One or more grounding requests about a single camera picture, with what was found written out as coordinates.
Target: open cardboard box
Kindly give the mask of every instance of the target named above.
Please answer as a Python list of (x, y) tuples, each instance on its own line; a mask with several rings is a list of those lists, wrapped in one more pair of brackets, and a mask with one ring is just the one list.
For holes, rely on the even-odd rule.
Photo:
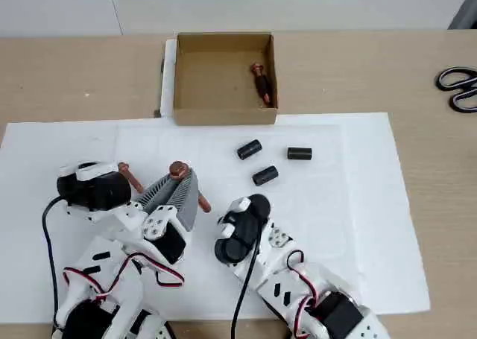
[[(273, 88), (260, 98), (250, 66), (261, 63)], [(174, 118), (180, 125), (274, 124), (278, 110), (271, 34), (179, 34)]]

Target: black cylinder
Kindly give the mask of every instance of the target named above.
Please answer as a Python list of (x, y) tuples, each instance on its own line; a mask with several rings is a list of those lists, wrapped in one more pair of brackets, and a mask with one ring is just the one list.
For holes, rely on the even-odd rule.
[(278, 170), (274, 166), (269, 166), (268, 168), (256, 173), (252, 176), (252, 180), (257, 186), (261, 186), (265, 183), (268, 183), (270, 180), (278, 177)]
[(262, 145), (257, 139), (255, 139), (252, 142), (239, 148), (237, 150), (237, 155), (240, 159), (245, 160), (249, 156), (252, 156), (255, 153), (258, 153), (261, 149), (262, 149)]
[(288, 148), (286, 157), (290, 160), (311, 160), (312, 149), (311, 148)]

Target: table surface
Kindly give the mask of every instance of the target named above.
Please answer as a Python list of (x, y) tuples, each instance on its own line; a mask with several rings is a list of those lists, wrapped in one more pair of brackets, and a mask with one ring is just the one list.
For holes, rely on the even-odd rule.
[[(430, 312), (383, 317), (391, 337), (476, 338), (477, 115), (451, 111), (433, 80), (448, 66), (477, 66), (477, 31), (274, 35), (281, 113), (389, 113), (432, 302)], [(0, 39), (0, 124), (152, 117), (169, 37)], [(178, 339), (230, 331), (227, 321), (173, 327)], [(3, 325), (0, 337), (49, 330)], [(283, 337), (273, 320), (238, 326), (238, 338)]]

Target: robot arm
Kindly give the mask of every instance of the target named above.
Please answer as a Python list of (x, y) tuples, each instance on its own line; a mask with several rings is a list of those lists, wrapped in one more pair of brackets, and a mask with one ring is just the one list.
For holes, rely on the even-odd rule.
[[(55, 314), (53, 338), (172, 338), (164, 318), (145, 304), (141, 275), (150, 268), (162, 287), (183, 284), (171, 266), (190, 242), (198, 203), (210, 210), (195, 172), (175, 162), (169, 174), (132, 198), (116, 164), (91, 162), (62, 169), (57, 188), (68, 215), (93, 223), (113, 216), (123, 228), (96, 237), (64, 268), (69, 289)], [(164, 272), (175, 280), (160, 279)]]
[[(349, 285), (343, 279), (305, 261), (295, 240), (268, 217), (270, 211), (263, 195), (234, 201), (220, 221), (217, 259), (242, 281), (253, 266), (248, 286), (288, 324), (296, 339), (389, 338), (376, 315), (347, 293)], [(259, 254), (252, 263), (254, 245)]]

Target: scissors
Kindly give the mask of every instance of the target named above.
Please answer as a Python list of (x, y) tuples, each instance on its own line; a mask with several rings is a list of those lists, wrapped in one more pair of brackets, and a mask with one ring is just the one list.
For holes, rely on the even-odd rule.
[[(453, 83), (444, 83), (444, 78), (450, 74), (464, 75), (466, 78)], [(461, 113), (477, 112), (477, 107), (464, 107), (459, 104), (462, 100), (477, 95), (477, 69), (461, 66), (444, 69), (437, 75), (435, 86), (441, 91), (454, 91), (456, 89), (462, 91), (449, 99), (449, 105), (454, 111)]]

